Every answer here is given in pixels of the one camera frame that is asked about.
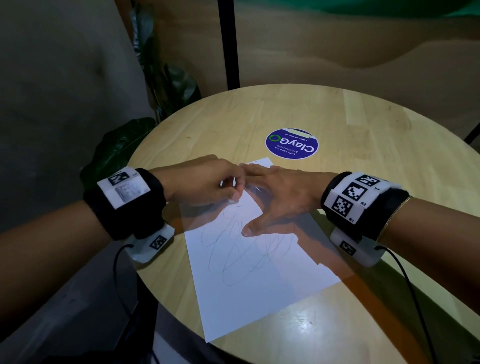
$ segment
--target tabletop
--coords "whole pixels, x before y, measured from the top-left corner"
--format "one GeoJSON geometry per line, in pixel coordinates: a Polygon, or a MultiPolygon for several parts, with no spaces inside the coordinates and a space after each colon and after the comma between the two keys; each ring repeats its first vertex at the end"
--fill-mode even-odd
{"type": "MultiPolygon", "coordinates": [[[[236,164],[269,157],[285,168],[363,171],[398,182],[415,197],[480,216],[480,155],[430,119],[355,91],[288,84],[212,95],[157,126],[129,165],[150,169],[207,154],[236,164]],[[301,160],[272,154],[265,138],[281,128],[313,134],[318,151],[301,160]]],[[[169,204],[164,218],[176,228],[174,242],[137,271],[159,302],[203,337],[178,207],[169,204]]],[[[459,360],[466,342],[467,351],[478,348],[480,317],[401,261],[425,294],[420,304],[427,324],[435,324],[439,356],[459,360]],[[447,350],[442,341],[452,335],[458,348],[447,350]]],[[[349,266],[353,273],[340,283],[213,344],[252,363],[427,363],[423,332],[395,262],[384,255],[374,268],[349,266]]]]}

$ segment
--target wire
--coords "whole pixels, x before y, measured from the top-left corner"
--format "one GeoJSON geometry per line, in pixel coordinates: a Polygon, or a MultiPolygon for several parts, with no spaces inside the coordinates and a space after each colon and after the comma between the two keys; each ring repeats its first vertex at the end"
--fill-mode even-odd
{"type": "Polygon", "coordinates": [[[388,249],[388,248],[386,248],[382,245],[377,245],[375,247],[375,250],[380,250],[380,249],[383,249],[387,253],[389,253],[393,257],[393,259],[395,259],[396,263],[400,267],[400,270],[402,271],[402,273],[405,277],[405,280],[407,281],[408,289],[410,290],[410,293],[412,294],[413,302],[415,303],[415,308],[417,309],[417,313],[419,314],[420,322],[421,322],[421,325],[423,327],[423,332],[425,333],[425,337],[427,338],[427,343],[428,343],[428,347],[430,349],[430,354],[432,356],[433,363],[438,364],[438,359],[437,359],[437,355],[435,353],[435,349],[433,348],[432,339],[430,338],[430,334],[428,333],[427,325],[425,324],[425,319],[423,318],[423,314],[422,314],[421,309],[420,309],[420,304],[417,300],[417,295],[415,294],[415,290],[413,289],[413,285],[410,283],[410,280],[408,279],[407,273],[403,269],[403,267],[400,264],[400,261],[398,260],[398,258],[395,256],[395,254],[393,254],[393,252],[390,249],[388,249]]]}
{"type": "MultiPolygon", "coordinates": [[[[128,318],[131,318],[132,314],[131,314],[130,310],[128,309],[127,304],[125,303],[125,301],[120,296],[120,292],[119,292],[119,288],[118,288],[118,282],[117,282],[117,263],[118,263],[120,253],[125,248],[133,248],[133,244],[125,244],[125,245],[121,246],[120,249],[115,254],[115,258],[113,259],[113,283],[115,284],[115,292],[117,292],[117,296],[119,297],[120,303],[121,303],[123,309],[125,310],[125,313],[127,314],[128,318]]],[[[160,361],[156,357],[156,354],[153,351],[153,349],[150,352],[152,353],[153,358],[155,359],[155,363],[160,364],[160,361]]]]}

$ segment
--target scribble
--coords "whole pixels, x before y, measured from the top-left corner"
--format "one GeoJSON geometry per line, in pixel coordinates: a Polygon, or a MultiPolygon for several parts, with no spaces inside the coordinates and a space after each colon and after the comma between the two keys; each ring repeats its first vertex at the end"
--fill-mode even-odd
{"type": "Polygon", "coordinates": [[[256,237],[242,236],[241,212],[224,209],[220,214],[223,229],[218,233],[215,225],[202,228],[200,243],[210,247],[208,271],[221,274],[223,283],[231,286],[248,277],[267,264],[282,259],[294,241],[294,235],[263,234],[256,237]]]}

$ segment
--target white paper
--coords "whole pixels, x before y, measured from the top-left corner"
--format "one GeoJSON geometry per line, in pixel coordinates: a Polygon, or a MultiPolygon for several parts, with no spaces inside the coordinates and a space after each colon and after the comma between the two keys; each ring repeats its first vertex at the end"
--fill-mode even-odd
{"type": "MultiPolygon", "coordinates": [[[[272,165],[269,158],[255,163],[272,165]]],[[[244,192],[216,219],[185,232],[207,342],[340,281],[305,253],[293,233],[243,237],[242,228],[261,213],[244,192]]],[[[318,236],[319,244],[331,245],[310,214],[297,219],[310,236],[318,236]]]]}

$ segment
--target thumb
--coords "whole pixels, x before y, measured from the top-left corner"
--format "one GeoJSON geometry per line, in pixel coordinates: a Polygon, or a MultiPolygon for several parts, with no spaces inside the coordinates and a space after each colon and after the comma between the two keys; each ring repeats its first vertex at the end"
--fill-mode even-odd
{"type": "Polygon", "coordinates": [[[261,235],[265,232],[266,228],[274,223],[275,220],[276,216],[274,216],[271,209],[268,209],[259,217],[254,218],[245,225],[241,234],[245,237],[261,235]]]}
{"type": "Polygon", "coordinates": [[[217,189],[215,200],[221,201],[224,199],[237,202],[240,200],[240,193],[235,189],[235,187],[224,187],[217,189]]]}

